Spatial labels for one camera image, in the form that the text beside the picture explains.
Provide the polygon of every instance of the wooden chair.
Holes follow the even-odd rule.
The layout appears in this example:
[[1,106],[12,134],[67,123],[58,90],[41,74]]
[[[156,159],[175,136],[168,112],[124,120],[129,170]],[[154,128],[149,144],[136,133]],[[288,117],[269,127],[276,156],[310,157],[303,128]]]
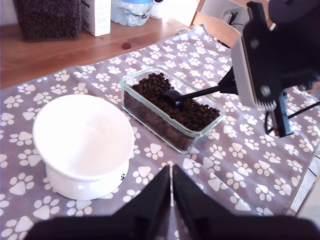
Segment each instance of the wooden chair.
[[198,11],[196,12],[192,23],[194,25],[204,24],[205,29],[210,35],[217,38],[231,48],[234,46],[238,37],[240,36],[240,32],[238,30],[225,23],[224,21],[212,16],[205,15]]

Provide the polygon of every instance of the plastic water bottle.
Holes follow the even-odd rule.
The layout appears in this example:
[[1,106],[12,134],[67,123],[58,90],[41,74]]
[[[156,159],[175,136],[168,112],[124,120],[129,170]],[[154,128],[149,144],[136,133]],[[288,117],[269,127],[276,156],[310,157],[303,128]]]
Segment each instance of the plastic water bottle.
[[131,27],[145,24],[152,0],[111,0],[111,20]]

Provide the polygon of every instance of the glass food container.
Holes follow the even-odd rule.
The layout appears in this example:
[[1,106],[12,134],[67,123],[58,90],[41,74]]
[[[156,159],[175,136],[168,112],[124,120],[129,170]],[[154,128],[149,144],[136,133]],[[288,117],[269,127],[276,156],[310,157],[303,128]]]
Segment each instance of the glass food container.
[[80,0],[14,0],[25,41],[75,39],[81,32]]
[[225,109],[210,96],[206,95],[196,98],[197,102],[203,105],[208,104],[209,107],[218,109],[220,116],[201,131],[190,130],[177,120],[170,118],[167,113],[131,88],[131,86],[138,84],[140,80],[147,78],[148,74],[152,73],[164,73],[164,77],[169,79],[171,86],[182,95],[198,91],[191,84],[161,67],[149,67],[133,72],[121,79],[122,107],[172,148],[179,153],[186,154],[203,135],[222,120],[225,115]]

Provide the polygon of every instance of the paw print tablecloth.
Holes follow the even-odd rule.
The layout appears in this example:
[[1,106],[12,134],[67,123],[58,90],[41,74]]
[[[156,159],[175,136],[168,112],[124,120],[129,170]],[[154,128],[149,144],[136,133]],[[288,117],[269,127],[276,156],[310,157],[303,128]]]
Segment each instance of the paw print tablecloth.
[[[294,134],[265,135],[265,113],[243,106],[233,94],[212,96],[226,110],[224,120],[189,154],[179,154],[132,117],[135,145],[129,172],[119,188],[101,199],[74,201],[48,183],[45,164],[33,144],[32,126],[49,101],[68,94],[89,94],[121,107],[120,79],[148,66],[161,66],[199,89],[216,86],[232,65],[230,49],[204,29],[180,34],[105,61],[73,66],[1,91],[1,237],[22,239],[32,225],[56,216],[110,215],[134,198],[165,165],[178,164],[209,196],[236,215],[284,214],[300,186],[320,141],[320,110],[290,121]],[[288,90],[288,113],[315,99]],[[185,232],[169,217],[166,239]]]

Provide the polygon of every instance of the jar of kibble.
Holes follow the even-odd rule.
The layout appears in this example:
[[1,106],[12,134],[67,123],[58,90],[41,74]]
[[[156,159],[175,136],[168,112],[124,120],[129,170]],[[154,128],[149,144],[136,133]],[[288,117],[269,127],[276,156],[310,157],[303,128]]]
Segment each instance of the jar of kibble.
[[75,39],[81,32],[81,0],[14,0],[25,41]]

